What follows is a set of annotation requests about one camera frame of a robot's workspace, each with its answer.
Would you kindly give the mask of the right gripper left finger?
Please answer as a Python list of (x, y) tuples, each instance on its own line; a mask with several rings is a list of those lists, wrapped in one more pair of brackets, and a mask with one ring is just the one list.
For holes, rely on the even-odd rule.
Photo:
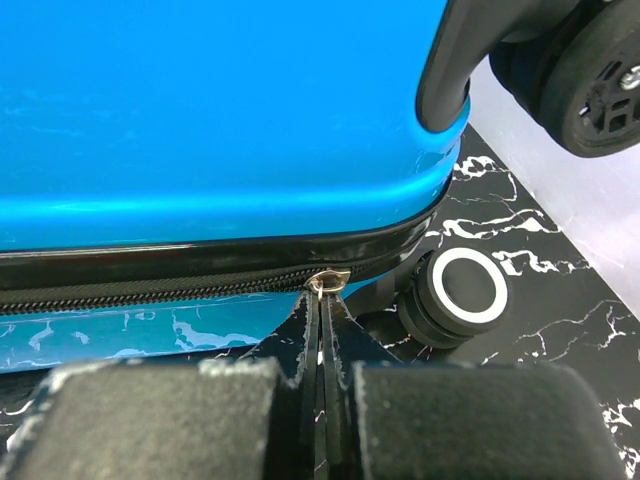
[(309, 479), (317, 298), (244, 356), (68, 364), (38, 385), (5, 479)]

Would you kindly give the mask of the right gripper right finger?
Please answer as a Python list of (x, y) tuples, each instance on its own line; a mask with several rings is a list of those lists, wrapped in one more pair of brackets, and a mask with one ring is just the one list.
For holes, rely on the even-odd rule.
[(399, 362), (319, 299), (332, 479), (621, 479), (596, 397), (553, 364)]

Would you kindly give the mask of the silver zipper pull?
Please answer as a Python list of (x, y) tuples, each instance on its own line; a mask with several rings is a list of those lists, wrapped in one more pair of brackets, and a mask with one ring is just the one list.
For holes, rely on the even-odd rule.
[(327, 295), (341, 293), (351, 278), (348, 269), (325, 269), (309, 277), (304, 288), (312, 292), (318, 301)]

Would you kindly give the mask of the blue hard-shell suitcase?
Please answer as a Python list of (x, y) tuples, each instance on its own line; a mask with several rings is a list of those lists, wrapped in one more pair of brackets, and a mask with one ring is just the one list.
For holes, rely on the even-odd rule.
[(255, 344), (374, 288), (489, 60), (563, 149), (639, 140), (635, 1), (5, 1), (1, 369)]

